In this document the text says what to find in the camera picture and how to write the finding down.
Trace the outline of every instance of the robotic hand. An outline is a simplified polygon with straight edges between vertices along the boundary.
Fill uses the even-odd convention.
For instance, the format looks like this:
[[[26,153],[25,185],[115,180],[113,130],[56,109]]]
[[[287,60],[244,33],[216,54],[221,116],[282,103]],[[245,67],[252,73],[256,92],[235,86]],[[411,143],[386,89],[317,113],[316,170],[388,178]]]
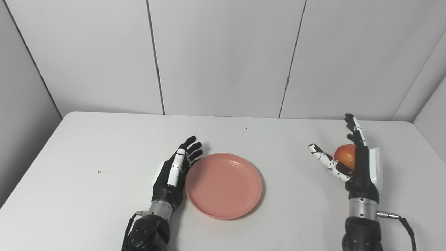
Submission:
[[[201,142],[190,146],[196,140],[195,136],[188,138],[164,162],[153,185],[152,204],[149,210],[137,211],[129,220],[121,251],[166,250],[170,239],[170,215],[183,201],[187,172],[199,160],[196,158],[203,154]]]
[[[351,170],[316,144],[308,149],[334,176],[345,182],[349,192],[350,216],[345,221],[342,241],[344,251],[381,251],[381,227],[378,222],[378,204],[382,177],[379,148],[369,149],[358,120],[347,113],[347,128],[352,132],[347,138],[355,144],[355,169]]]

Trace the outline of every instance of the black robotic finger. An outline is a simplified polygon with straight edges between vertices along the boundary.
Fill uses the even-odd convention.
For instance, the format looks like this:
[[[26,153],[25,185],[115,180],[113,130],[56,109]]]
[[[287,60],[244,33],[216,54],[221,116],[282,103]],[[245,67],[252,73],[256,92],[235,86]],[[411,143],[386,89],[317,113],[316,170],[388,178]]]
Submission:
[[[352,142],[355,142],[355,137],[353,136],[353,134],[347,134],[347,139],[349,139]]]
[[[361,133],[359,131],[353,132],[353,142],[355,143],[355,146],[365,146],[363,137],[361,136]]]
[[[189,149],[187,149],[186,152],[187,152],[188,155],[191,155],[193,152],[195,152],[196,150],[200,149],[201,146],[202,146],[201,142],[197,142],[197,143],[191,145],[189,147]]]
[[[196,150],[194,153],[189,155],[189,162],[193,162],[197,157],[201,156],[203,154],[203,150],[199,149]]]
[[[347,128],[353,132],[353,130],[355,129],[355,120],[353,119],[355,116],[353,116],[353,114],[351,113],[346,113],[345,114],[345,118],[344,121],[347,123]]]
[[[190,138],[188,138],[184,143],[182,143],[179,148],[186,150],[189,147],[189,145],[194,143],[195,141],[197,141],[197,137],[193,135]]]

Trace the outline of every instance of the table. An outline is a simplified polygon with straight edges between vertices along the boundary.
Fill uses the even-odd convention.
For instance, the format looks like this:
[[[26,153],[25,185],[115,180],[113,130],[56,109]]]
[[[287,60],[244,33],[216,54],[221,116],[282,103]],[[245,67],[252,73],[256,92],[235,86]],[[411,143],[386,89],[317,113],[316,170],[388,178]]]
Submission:
[[[419,250],[442,250],[446,164],[410,123],[360,123],[384,158],[379,209],[407,217]],[[307,146],[333,153],[347,133],[338,120],[70,113],[0,210],[0,250],[119,250],[129,217],[149,208],[159,163],[193,134],[205,154],[251,161],[264,194],[231,221],[186,200],[170,220],[170,251],[341,250],[348,193]],[[380,222],[385,250],[410,250],[398,221]]]

